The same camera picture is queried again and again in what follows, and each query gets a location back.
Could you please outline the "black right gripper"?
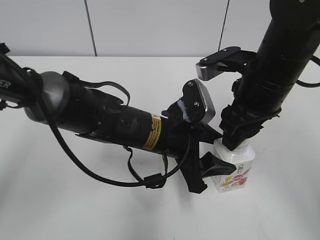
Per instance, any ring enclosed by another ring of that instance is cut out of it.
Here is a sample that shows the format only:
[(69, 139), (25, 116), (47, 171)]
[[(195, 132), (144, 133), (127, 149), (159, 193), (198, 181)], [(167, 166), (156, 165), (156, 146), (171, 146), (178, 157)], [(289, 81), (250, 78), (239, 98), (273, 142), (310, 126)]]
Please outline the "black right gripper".
[(234, 100), (221, 112), (222, 144), (230, 151), (257, 135), (282, 110), (282, 79), (241, 77), (232, 85)]

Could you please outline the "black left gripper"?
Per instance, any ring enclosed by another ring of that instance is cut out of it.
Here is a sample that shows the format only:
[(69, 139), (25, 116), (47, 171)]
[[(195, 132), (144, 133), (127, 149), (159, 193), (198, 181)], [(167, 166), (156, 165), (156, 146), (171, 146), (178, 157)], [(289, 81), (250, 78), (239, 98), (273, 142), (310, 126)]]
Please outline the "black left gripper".
[(200, 194), (208, 187), (203, 179), (228, 176), (237, 169), (234, 164), (219, 159), (209, 151), (200, 158), (199, 142), (214, 144), (223, 135), (208, 124), (192, 122), (183, 101), (172, 103), (161, 113), (160, 143), (178, 164), (189, 192)]

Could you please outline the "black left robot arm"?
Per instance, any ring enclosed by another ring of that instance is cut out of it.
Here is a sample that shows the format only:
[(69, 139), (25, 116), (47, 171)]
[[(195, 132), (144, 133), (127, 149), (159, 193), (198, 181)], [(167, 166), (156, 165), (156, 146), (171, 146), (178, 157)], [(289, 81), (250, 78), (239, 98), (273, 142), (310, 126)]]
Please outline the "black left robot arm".
[[(202, 193), (204, 179), (228, 176), (236, 170), (211, 152), (200, 156), (199, 144), (212, 144), (221, 134), (209, 126), (215, 109), (206, 87), (198, 80), (186, 82), (182, 96), (161, 115), (131, 107), (128, 101), (101, 91), (114, 87), (128, 91), (113, 81), (87, 82), (68, 71), (38, 73), (21, 67), (8, 57), (9, 48), (0, 45), (0, 107), (24, 109), (27, 117), (46, 124), (75, 165), (91, 178), (124, 188), (162, 188), (169, 177), (181, 172), (191, 193)], [(123, 146), (128, 152), (140, 149), (162, 156), (164, 166), (174, 158), (176, 167), (163, 173), (141, 177), (130, 162), (133, 182), (102, 177), (87, 168), (71, 151), (60, 130), (81, 138)]]

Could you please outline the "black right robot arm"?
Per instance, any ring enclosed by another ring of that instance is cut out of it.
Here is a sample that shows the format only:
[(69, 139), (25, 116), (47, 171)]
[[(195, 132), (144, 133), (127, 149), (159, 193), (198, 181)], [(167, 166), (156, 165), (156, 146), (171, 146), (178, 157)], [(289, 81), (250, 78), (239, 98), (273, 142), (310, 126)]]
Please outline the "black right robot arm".
[(320, 45), (318, 0), (271, 0), (271, 22), (221, 112), (222, 144), (234, 150), (276, 117)]

